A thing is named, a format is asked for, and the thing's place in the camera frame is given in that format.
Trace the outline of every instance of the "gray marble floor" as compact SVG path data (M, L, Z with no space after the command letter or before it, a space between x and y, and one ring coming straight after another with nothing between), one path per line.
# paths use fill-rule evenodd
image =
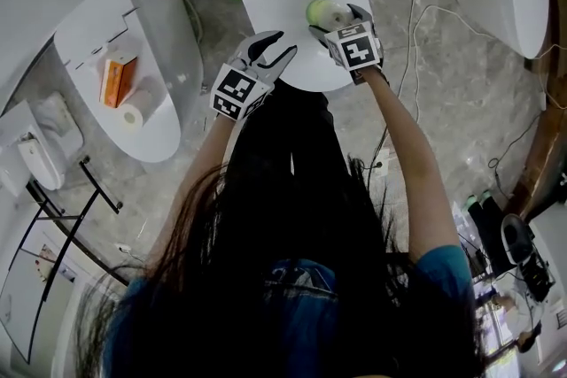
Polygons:
M205 83L212 84L221 64L237 43L252 33L245 8L237 0L193 0L203 20L201 51ZM377 32L384 45L384 72L398 90L408 62L410 0L370 0ZM428 4L459 11L455 0L416 0L415 23ZM502 43L473 34L456 17L427 11L417 33L419 59L418 102L420 124L431 141L451 201L462 204L471 193L494 188L490 158L500 156L538 113L538 82L523 69L523 60ZM409 48L409 66L401 100L416 115L416 48ZM98 178L121 200L115 216L104 203L96 203L81 227L79 237L102 259L118 265L125 258L114 246L126 243L143 257L157 237L172 196L210 128L214 115L208 95L198 101L193 122L183 131L182 143L168 161L148 165L119 150L103 133L66 75L57 52L49 48L23 81L14 101L30 101L59 90L83 132L85 146ZM369 161L384 122L366 85L350 86L328 94L338 139L345 155ZM515 145L502 161L500 175L505 191L511 190L522 170L533 132ZM407 241L408 211L398 161L390 141L389 173L373 181L378 200L387 186L389 208L396 218L403 247ZM68 212L76 211L91 189L78 170L69 172L65 187L52 194Z

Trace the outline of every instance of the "person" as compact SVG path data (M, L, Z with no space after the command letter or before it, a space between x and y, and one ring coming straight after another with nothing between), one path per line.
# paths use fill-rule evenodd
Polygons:
M520 353L528 352L541 334L543 305L534 301L527 290L508 289L502 295L494 295L493 304L504 308L506 326Z
M282 34L248 38L231 66L273 71L252 62ZM345 161L324 94L274 81L227 165L236 122L216 118L146 266L79 324L78 376L482 375L470 270L433 151L381 69L359 73L400 161L408 252L385 193L376 208L363 163Z

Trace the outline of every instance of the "toilet seat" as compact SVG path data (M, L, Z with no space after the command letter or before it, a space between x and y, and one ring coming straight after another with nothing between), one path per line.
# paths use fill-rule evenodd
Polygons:
M306 9L313 0L243 0L255 32L282 30L283 37L270 46L264 57L271 62L288 46L296 44L298 54L281 78L297 89L332 91L350 83L350 74L335 65L329 52L311 35ZM369 0L331 0L338 4L357 4L371 12Z

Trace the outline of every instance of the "metal stand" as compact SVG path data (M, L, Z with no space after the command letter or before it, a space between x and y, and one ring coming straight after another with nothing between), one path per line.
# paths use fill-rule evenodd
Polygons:
M26 233L24 234L23 238L21 239L21 241L19 243L18 250L21 249L22 246L24 245L24 242L26 241L26 238L29 235L29 232L31 231L31 229L34 226L36 221L38 221L38 220L52 220L52 221L56 222L59 225L59 227L61 228L60 221L62 221L62 220L74 220L73 227L71 228L71 230L68 233L66 233L67 238L65 240L65 243L63 244L63 247L61 248L61 251L58 254L57 260L55 261L55 264L53 265L53 268L51 269L50 275L47 278L47 282L45 283L45 289L43 290L42 301L47 300L47 296L50 293L51 285L53 284L55 276L57 275L57 271L58 271L58 269L59 269L59 267L60 267L60 265L63 261L63 257L65 256L67 249L69 249L69 246L71 245L71 242L73 241L74 236L77 233L77 230L79 229L83 220L85 219L85 216L89 212L90 207L95 203L95 200L97 199L97 197L101 196L105 200L106 204L108 204L108 206L110 206L110 208L116 214L119 214L120 209L122 208L122 202L118 202L117 204L114 204L113 201L110 199L110 197L100 187L100 185L98 184L98 181L95 180L95 178L93 177L93 175L90 173L89 169L86 166L89 162L90 162L90 158L87 156L87 157L85 157L85 159L83 159L82 161L79 162L79 166L81 167L81 170L85 173L87 178L89 179L90 184L92 184L93 187L95 188L95 191L90 196L89 201L85 204L85 206L82 208L81 212L78 215L65 215L65 210L59 210L57 208L57 206L51 201L51 199L47 196L47 194L45 194L45 192L43 191L43 189L39 185L39 183L37 181L34 181L34 183L33 183L34 184L33 185L33 191L36 194L41 195L42 200L40 201L40 200L38 200L38 197L36 197L36 201L40 205L39 210L37 211L37 214L34 216L34 219L31 221L29 227L26 230Z

